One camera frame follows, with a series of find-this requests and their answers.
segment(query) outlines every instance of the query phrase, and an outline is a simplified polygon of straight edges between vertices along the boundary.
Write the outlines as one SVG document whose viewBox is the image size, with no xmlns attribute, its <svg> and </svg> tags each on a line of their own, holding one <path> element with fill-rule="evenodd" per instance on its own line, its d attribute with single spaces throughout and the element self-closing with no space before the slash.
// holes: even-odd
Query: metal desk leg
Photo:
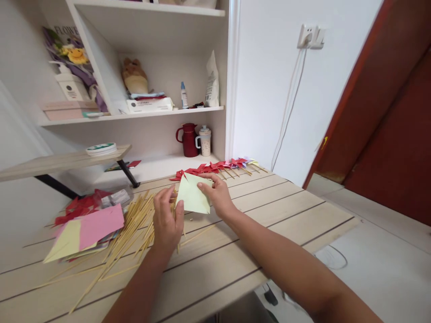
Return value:
<svg viewBox="0 0 431 323">
<path fill-rule="evenodd" d="M 49 175 L 38 175 L 35 176 L 39 181 L 47 184 L 48 186 L 52 187 L 56 191 L 60 192 L 63 195 L 66 195 L 68 198 L 71 198 L 72 200 L 77 198 L 81 198 L 80 195 L 76 194 L 74 191 L 69 189 L 68 187 L 61 184 L 59 181 L 57 181 L 55 178 L 49 176 Z"/>
<path fill-rule="evenodd" d="M 126 174 L 127 178 L 131 181 L 132 185 L 134 188 L 139 187 L 139 185 L 141 183 L 136 182 L 135 178 L 133 177 L 132 173 L 130 172 L 129 168 L 126 166 L 126 164 L 124 163 L 124 160 L 121 159 L 118 162 L 118 165 L 121 167 L 121 169 L 123 170 L 123 172 Z"/>
</svg>

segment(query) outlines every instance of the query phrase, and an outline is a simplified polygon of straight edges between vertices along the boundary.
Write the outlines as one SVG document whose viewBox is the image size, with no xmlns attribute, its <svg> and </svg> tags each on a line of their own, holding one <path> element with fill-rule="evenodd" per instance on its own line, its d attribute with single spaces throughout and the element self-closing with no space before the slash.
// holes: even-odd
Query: red thermos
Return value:
<svg viewBox="0 0 431 323">
<path fill-rule="evenodd" d="M 185 123 L 182 126 L 182 128 L 176 131 L 175 138 L 179 143 L 183 144 L 184 156 L 196 157 L 197 155 L 199 155 L 199 151 L 194 143 L 194 139 L 197 137 L 194 128 L 197 125 L 195 125 L 194 123 Z M 178 133 L 180 132 L 180 130 L 183 131 L 182 141 L 178 140 Z"/>
</svg>

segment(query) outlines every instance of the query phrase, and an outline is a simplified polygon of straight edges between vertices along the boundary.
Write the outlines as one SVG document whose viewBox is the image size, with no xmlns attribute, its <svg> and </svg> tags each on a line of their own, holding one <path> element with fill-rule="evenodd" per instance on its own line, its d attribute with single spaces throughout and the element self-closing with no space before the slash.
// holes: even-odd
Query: desk surface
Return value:
<svg viewBox="0 0 431 323">
<path fill-rule="evenodd" d="M 321 249 L 359 222 L 271 172 L 254 171 L 252 176 L 242 170 L 238 173 L 239 177 L 227 179 L 235 205 L 309 252 Z M 171 184 L 168 179 L 142 183 L 135 189 L 135 198 L 145 190 L 158 192 Z M 173 254 L 163 274 L 152 322 L 197 322 L 268 280 L 262 268 L 244 249 L 235 233 L 216 216 L 212 207 L 208 215 L 186 213 L 187 238 L 199 234 L 213 223 L 216 223 L 215 228 L 183 246 L 179 254 Z M 54 230 L 44 227 L 19 254 L 5 262 L 7 268 L 0 273 L 2 322 L 99 323 L 136 271 L 133 269 L 97 283 L 77 310 L 68 315 L 98 271 L 35 288 L 69 266 L 42 263 L 53 245 Z M 138 240 L 110 274 L 135 265 L 137 259 L 133 258 L 133 253 L 140 245 Z M 105 255 L 102 251 L 61 277 L 99 265 Z"/>
<path fill-rule="evenodd" d="M 115 153 L 100 157 L 90 157 L 85 151 L 38 157 L 0 171 L 0 182 L 117 162 L 123 159 L 131 148 L 131 144 L 117 146 Z"/>
</svg>

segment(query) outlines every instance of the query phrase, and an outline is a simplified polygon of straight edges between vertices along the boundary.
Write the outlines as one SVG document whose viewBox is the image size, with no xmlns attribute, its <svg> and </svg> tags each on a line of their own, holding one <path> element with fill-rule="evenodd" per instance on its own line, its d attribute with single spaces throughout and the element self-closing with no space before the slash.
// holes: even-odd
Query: white floor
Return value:
<svg viewBox="0 0 431 323">
<path fill-rule="evenodd" d="M 316 256 L 341 278 L 384 321 L 431 322 L 431 227 L 408 218 L 342 185 L 314 175 L 307 190 L 361 219 L 361 224 Z M 312 320 L 300 308 L 285 302 L 281 290 L 269 286 L 278 299 L 262 303 L 280 323 Z"/>
</svg>

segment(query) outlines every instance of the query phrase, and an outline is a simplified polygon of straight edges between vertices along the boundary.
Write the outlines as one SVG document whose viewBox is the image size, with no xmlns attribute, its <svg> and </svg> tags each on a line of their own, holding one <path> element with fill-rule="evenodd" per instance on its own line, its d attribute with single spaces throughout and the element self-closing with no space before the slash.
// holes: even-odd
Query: white shelf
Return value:
<svg viewBox="0 0 431 323">
<path fill-rule="evenodd" d="M 209 112 L 209 111 L 218 111 L 218 110 L 224 110 L 224 106 L 212 107 L 212 108 L 180 109 L 180 110 L 173 110 L 173 111 L 157 111 L 157 112 L 136 113 L 136 114 L 121 114 L 121 115 L 115 115 L 115 116 L 105 116 L 105 117 L 95 117 L 95 118 L 45 121 L 39 125 L 41 127 L 49 127 L 49 126 L 57 126 L 57 125 L 72 124 L 72 123 L 135 119 L 135 118 L 156 117 L 156 116 L 176 115 L 176 114 L 185 114 L 185 113 Z"/>
<path fill-rule="evenodd" d="M 125 161 L 132 161 L 132 159 L 125 157 Z M 214 155 L 204 157 L 198 155 L 193 158 L 185 157 L 183 154 L 163 156 L 159 158 L 142 159 L 140 164 L 131 169 L 137 182 L 144 182 L 162 177 L 174 175 L 179 170 L 186 170 L 188 168 L 198 168 L 201 164 L 217 163 L 220 160 Z M 121 185 L 130 185 L 126 175 L 121 170 L 103 173 L 87 191 L 94 190 L 95 188 L 107 189 Z"/>
<path fill-rule="evenodd" d="M 119 0 L 70 0 L 118 53 L 199 54 L 214 46 L 224 10 Z"/>
<path fill-rule="evenodd" d="M 148 2 L 119 1 L 119 0 L 72 0 L 76 6 L 93 6 L 102 8 L 146 10 L 165 13 L 185 13 L 201 16 L 224 17 L 224 10 L 189 7 L 171 4 L 152 4 Z"/>
</svg>

